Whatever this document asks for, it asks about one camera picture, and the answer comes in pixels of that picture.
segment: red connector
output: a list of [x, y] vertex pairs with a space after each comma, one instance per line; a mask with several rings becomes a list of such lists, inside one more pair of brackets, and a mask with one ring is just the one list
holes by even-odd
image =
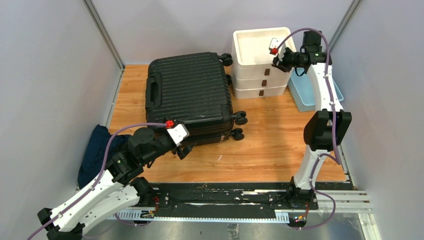
[[270, 54], [272, 54], [272, 55], [278, 54], [278, 48], [274, 47], [273, 49], [271, 49]]
[[172, 120], [166, 121], [165, 123], [166, 123], [167, 129], [170, 129], [174, 126], [174, 121], [172, 121]]

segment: gray wall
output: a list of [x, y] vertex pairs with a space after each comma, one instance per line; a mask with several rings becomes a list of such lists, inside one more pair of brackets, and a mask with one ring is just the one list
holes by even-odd
[[384, 240], [422, 239], [424, 1], [365, 0], [332, 52], [344, 149]]
[[81, 0], [0, 6], [0, 238], [21, 240], [75, 193], [120, 71]]
[[[236, 30], [310, 27], [330, 38], [350, 0], [93, 0], [126, 64], [196, 52], [230, 53]], [[302, 35], [294, 37], [300, 46]]]

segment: suitcase handle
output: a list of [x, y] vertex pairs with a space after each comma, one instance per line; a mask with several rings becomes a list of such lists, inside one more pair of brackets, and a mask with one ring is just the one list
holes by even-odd
[[158, 108], [161, 105], [162, 99], [162, 76], [154, 72], [150, 74], [146, 81], [146, 92], [145, 92], [145, 108]]

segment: cable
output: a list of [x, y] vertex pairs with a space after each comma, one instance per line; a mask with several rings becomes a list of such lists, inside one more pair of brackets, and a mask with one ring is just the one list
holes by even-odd
[[129, 222], [126, 222], [126, 221], [124, 221], [124, 220], [120, 219], [117, 213], [115, 213], [115, 215], [114, 215], [114, 216], [115, 216], [115, 218], [116, 218], [118, 221], [120, 221], [122, 224], [125, 224], [125, 225], [127, 225], [127, 226], [132, 226], [132, 227], [141, 227], [141, 226], [146, 226], [146, 225], [148, 225], [149, 223], [151, 223], [150, 221], [149, 221], [148, 223], [139, 223], [139, 224], [137, 224], [137, 223], [129, 223]]
[[75, 204], [77, 204], [79, 201], [81, 201], [83, 198], [85, 198], [91, 191], [92, 189], [94, 189], [97, 184], [99, 183], [100, 179], [103, 176], [103, 173], [105, 172], [105, 165], [106, 165], [106, 160], [108, 159], [108, 152], [109, 152], [109, 148], [111, 147], [111, 143], [112, 140], [122, 131], [130, 129], [130, 128], [135, 128], [135, 127], [142, 127], [142, 126], [156, 126], [156, 127], [166, 127], [167, 124], [166, 123], [155, 123], [155, 122], [147, 122], [147, 123], [137, 123], [137, 124], [132, 124], [132, 125], [128, 125], [125, 126], [121, 129], [119, 129], [118, 131], [116, 131], [109, 139], [109, 141], [107, 142], [106, 145], [106, 150], [104, 153], [104, 157], [103, 157], [103, 162], [101, 164], [101, 168], [100, 168], [100, 172], [98, 174], [97, 179], [94, 181], [93, 185], [91, 185], [91, 188], [88, 189], [87, 191], [85, 191], [80, 197], [78, 197], [75, 201], [73, 201], [71, 204], [69, 204], [65, 209], [63, 209], [62, 211], [60, 211], [56, 216], [54, 216], [52, 219], [50, 219], [50, 221], [46, 222], [45, 224], [43, 224], [41, 227], [39, 227], [37, 230], [35, 230], [28, 238], [27, 240], [31, 240], [35, 235], [37, 235], [41, 230], [43, 230], [44, 228], [46, 228], [49, 224], [53, 223], [54, 221], [56, 221], [59, 218], [59, 215], [63, 215], [64, 213], [66, 213], [69, 209], [71, 209], [73, 206], [75, 206]]
[[305, 70], [303, 70], [302, 74], [300, 74], [300, 75], [299, 75], [299, 73], [298, 73], [298, 68], [297, 68], [297, 67], [295, 67], [295, 68], [294, 68], [294, 72], [296, 73], [296, 75], [297, 75], [298, 77], [302, 77], [302, 76], [306, 73], [306, 71], [305, 71]]
[[159, 198], [157, 196], [154, 197], [154, 213], [156, 213], [159, 210]]
[[329, 80], [329, 65], [330, 65], [330, 47], [329, 47], [329, 43], [326, 39], [326, 37], [318, 30], [310, 28], [310, 27], [304, 27], [304, 28], [300, 28], [297, 29], [296, 31], [290, 33], [277, 47], [277, 50], [279, 50], [281, 48], [281, 46], [283, 46], [283, 44], [294, 34], [298, 33], [298, 32], [302, 32], [302, 31], [313, 31], [316, 32], [317, 34], [319, 34], [321, 36], [321, 38], [324, 40], [325, 43], [325, 52], [327, 57], [325, 58], [325, 68], [324, 68], [324, 76], [325, 76], [325, 83], [327, 85], [328, 88], [328, 92], [330, 95], [330, 102], [331, 102], [331, 111], [333, 112], [332, 115], [332, 126], [331, 126], [331, 140], [332, 140], [332, 147], [334, 149], [334, 155], [335, 155], [335, 162], [338, 165], [341, 165], [342, 162], [340, 161], [340, 155], [339, 155], [339, 150], [337, 149], [337, 144], [336, 144], [336, 107], [334, 104], [334, 96], [333, 96], [333, 91], [330, 85], [330, 80]]
[[269, 203], [272, 204], [272, 203], [276, 203], [278, 201], [281, 201], [281, 200], [285, 199], [287, 197], [287, 195], [288, 195], [288, 193], [285, 192], [285, 195], [284, 196], [282, 196], [282, 197], [280, 197], [278, 199], [275, 199], [274, 201], [270, 201]]
[[305, 202], [305, 204], [306, 204], [306, 212], [304, 213], [304, 214], [302, 214], [302, 215], [300, 215], [302, 218], [306, 218], [307, 216], [308, 216], [308, 214], [309, 214], [309, 210], [310, 210], [310, 207], [309, 207], [309, 202]]
[[331, 158], [331, 159], [333, 159], [333, 160], [335, 160], [335, 158], [333, 157], [333, 156], [331, 156], [330, 154], [328, 154], [328, 153], [322, 153], [322, 154], [320, 154], [319, 156], [318, 156], [318, 158], [316, 159], [316, 161], [315, 161], [315, 164], [313, 165], [313, 168], [312, 168], [312, 172], [311, 172], [311, 174], [310, 174], [310, 176], [309, 176], [309, 185], [310, 185], [310, 188], [315, 192], [315, 193], [317, 193], [317, 194], [321, 194], [321, 195], [323, 195], [323, 196], [326, 196], [327, 198], [329, 198], [331, 201], [332, 201], [332, 211], [331, 211], [331, 214], [330, 214], [330, 216], [325, 220], [325, 221], [323, 221], [323, 222], [321, 222], [321, 223], [319, 223], [319, 224], [317, 224], [317, 225], [313, 225], [313, 226], [304, 226], [304, 227], [293, 227], [293, 229], [296, 229], [296, 230], [308, 230], [308, 229], [316, 229], [316, 228], [319, 228], [319, 227], [321, 227], [322, 225], [324, 225], [324, 224], [326, 224], [326, 223], [328, 223], [332, 218], [333, 218], [333, 216], [334, 216], [334, 213], [336, 212], [336, 201], [334, 200], [334, 198], [332, 198], [330, 195], [328, 195], [327, 193], [324, 193], [324, 192], [321, 192], [321, 191], [318, 191], [318, 190], [316, 190], [315, 189], [315, 187], [314, 187], [314, 185], [312, 184], [312, 178], [313, 178], [313, 176], [314, 176], [314, 173], [315, 173], [315, 170], [317, 169], [317, 166], [318, 166], [318, 163], [320, 162], [320, 160], [321, 160], [321, 157], [323, 157], [323, 156], [326, 156], [326, 157], [329, 157], [329, 158]]

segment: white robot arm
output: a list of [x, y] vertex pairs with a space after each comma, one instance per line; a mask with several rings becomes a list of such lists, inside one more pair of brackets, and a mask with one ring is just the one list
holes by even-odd
[[124, 148], [106, 162], [103, 173], [68, 201], [38, 212], [38, 219], [47, 230], [47, 239], [80, 240], [94, 226], [122, 209], [154, 205], [152, 198], [160, 192], [155, 192], [144, 177], [137, 176], [143, 172], [143, 166], [149, 168], [156, 158], [169, 151], [178, 154], [180, 159], [185, 158], [194, 146], [180, 148], [180, 142], [188, 136], [183, 124], [166, 129], [157, 138], [151, 128], [137, 129]]
[[[331, 109], [330, 94], [327, 88], [326, 80], [324, 78], [324, 68], [325, 63], [319, 62], [315, 65], [311, 65], [307, 71], [307, 76], [309, 77], [314, 90], [316, 112]], [[333, 68], [331, 65], [328, 66], [328, 78], [331, 90], [333, 91], [332, 94], [333, 96], [335, 96], [333, 100], [334, 107], [336, 109], [336, 112], [340, 112], [341, 110], [343, 110], [343, 107], [340, 104], [339, 99], [336, 95], [332, 77], [332, 69]], [[328, 151], [327, 149], [312, 150], [309, 145], [306, 145], [305, 155], [303, 157], [302, 163], [300, 164], [299, 170], [294, 175], [294, 183], [296, 187], [304, 190], [309, 190], [311, 189], [310, 181], [312, 181], [312, 184], [315, 186], [315, 181], [317, 179], [318, 173], [320, 172], [321, 166], [323, 165], [324, 159], [326, 158], [325, 156], [322, 156], [322, 154], [330, 154], [330, 151]], [[312, 179], [309, 179], [315, 161], [319, 156], [322, 156], [321, 161], [319, 161], [319, 163], [317, 164]]]
[[[285, 73], [290, 72], [292, 68], [304, 68], [315, 95], [315, 115], [307, 123], [303, 132], [306, 150], [298, 172], [290, 181], [289, 202], [309, 202], [311, 200], [314, 194], [312, 186], [315, 186], [326, 154], [330, 154], [335, 145], [338, 146], [341, 143], [352, 121], [351, 113], [343, 110], [337, 98], [332, 77], [331, 57], [327, 52], [322, 52], [322, 34], [311, 28], [306, 28], [306, 30], [309, 31], [303, 35], [300, 52], [293, 52], [288, 47], [279, 51], [278, 48], [271, 47], [272, 41], [270, 46], [270, 53], [276, 55], [273, 67]], [[329, 121], [333, 119], [336, 121], [331, 123], [335, 125], [332, 131]]]

